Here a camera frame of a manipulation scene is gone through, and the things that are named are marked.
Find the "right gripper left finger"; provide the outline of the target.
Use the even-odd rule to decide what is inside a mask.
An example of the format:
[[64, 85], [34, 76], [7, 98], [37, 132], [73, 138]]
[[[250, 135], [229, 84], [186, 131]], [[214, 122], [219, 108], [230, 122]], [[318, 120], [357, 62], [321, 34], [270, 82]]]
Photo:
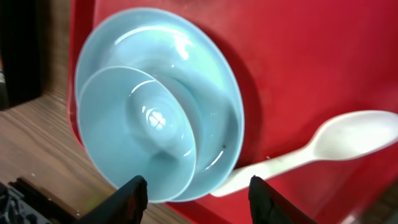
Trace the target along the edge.
[[137, 175], [74, 223], [140, 224], [147, 204], [147, 182]]

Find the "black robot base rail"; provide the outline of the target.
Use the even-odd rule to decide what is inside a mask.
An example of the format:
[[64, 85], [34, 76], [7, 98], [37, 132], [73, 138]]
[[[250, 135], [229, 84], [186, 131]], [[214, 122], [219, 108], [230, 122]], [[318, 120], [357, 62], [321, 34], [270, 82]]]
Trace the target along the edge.
[[1, 184], [1, 224], [72, 224], [77, 220], [22, 178]]

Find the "light blue bowl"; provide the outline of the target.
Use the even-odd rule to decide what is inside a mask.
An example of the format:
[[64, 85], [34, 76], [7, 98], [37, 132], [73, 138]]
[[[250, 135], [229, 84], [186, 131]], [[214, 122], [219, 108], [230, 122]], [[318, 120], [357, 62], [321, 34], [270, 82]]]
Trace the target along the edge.
[[120, 189], [137, 175], [151, 203], [181, 195], [197, 164], [186, 109], [157, 79], [135, 68], [98, 70], [79, 96], [78, 129], [101, 175]]

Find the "light blue plate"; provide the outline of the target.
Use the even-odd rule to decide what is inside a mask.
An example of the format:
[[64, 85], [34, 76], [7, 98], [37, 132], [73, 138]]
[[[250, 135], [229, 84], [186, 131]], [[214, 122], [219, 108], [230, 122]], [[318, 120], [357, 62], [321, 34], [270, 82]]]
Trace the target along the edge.
[[243, 145], [243, 100], [234, 73], [213, 41], [186, 19], [138, 7], [113, 14], [86, 39], [75, 70], [83, 85], [102, 68], [138, 69], [160, 81], [186, 109], [197, 145], [187, 189], [169, 202], [204, 197], [228, 178]]

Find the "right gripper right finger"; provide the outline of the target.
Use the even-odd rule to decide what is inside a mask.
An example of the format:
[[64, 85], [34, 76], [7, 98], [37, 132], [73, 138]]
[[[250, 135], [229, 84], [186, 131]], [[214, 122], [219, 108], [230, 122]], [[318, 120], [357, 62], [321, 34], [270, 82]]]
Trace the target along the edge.
[[265, 180], [252, 176], [248, 199], [253, 224], [316, 224]]

